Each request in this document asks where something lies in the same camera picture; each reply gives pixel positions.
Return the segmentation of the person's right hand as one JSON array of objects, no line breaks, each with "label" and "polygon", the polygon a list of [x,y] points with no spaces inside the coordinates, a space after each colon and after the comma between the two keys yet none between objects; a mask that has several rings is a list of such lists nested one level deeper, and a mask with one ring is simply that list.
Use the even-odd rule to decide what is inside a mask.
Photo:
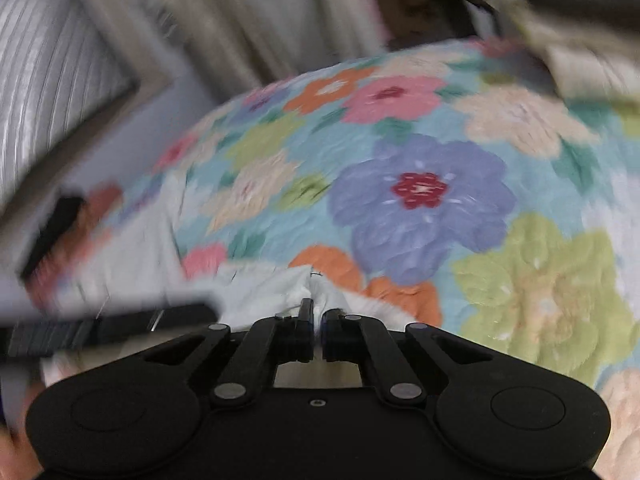
[{"label": "person's right hand", "polygon": [[34,480],[42,473],[42,466],[24,430],[1,427],[1,480]]}]

